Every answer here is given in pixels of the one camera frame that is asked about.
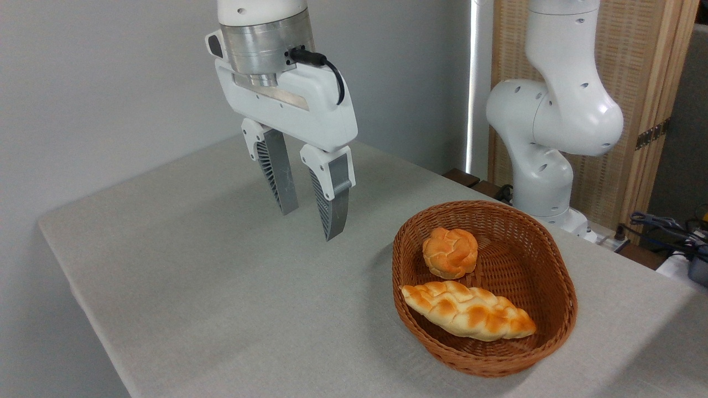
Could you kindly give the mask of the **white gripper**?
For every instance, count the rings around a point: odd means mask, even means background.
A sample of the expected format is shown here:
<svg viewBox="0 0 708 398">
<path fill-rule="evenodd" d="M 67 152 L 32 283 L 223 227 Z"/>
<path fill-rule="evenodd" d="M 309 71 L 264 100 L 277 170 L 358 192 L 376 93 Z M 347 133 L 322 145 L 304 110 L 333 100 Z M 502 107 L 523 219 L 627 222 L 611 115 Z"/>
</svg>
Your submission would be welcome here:
<svg viewBox="0 0 708 398">
<path fill-rule="evenodd" d="M 357 137 L 351 98 L 346 95 L 338 104 L 339 84 L 327 66 L 298 63 L 277 75 L 275 87 L 254 85 L 233 71 L 222 40 L 222 33 L 214 31 L 206 36 L 206 45 L 228 105 L 245 117 L 241 131 L 251 159 L 261 167 L 286 215 L 299 204 L 283 133 L 311 144 L 304 145 L 299 156 L 309 168 L 325 239 L 330 241 L 346 226 L 349 190 L 356 186 L 346 146 Z"/>
</svg>

